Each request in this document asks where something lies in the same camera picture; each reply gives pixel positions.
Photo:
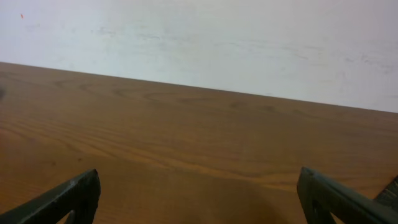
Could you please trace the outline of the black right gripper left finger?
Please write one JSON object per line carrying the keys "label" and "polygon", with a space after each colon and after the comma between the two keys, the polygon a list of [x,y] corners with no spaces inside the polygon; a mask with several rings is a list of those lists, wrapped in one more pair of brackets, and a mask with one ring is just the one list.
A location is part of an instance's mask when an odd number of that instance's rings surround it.
{"label": "black right gripper left finger", "polygon": [[88,170],[42,195],[1,214],[1,223],[92,224],[101,194],[98,172]]}

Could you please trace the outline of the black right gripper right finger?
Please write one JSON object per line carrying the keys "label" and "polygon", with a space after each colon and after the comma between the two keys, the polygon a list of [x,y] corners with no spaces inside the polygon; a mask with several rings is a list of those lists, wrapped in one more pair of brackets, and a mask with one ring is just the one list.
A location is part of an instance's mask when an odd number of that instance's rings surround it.
{"label": "black right gripper right finger", "polygon": [[397,178],[374,199],[303,167],[297,182],[297,193],[308,223],[397,224]]}

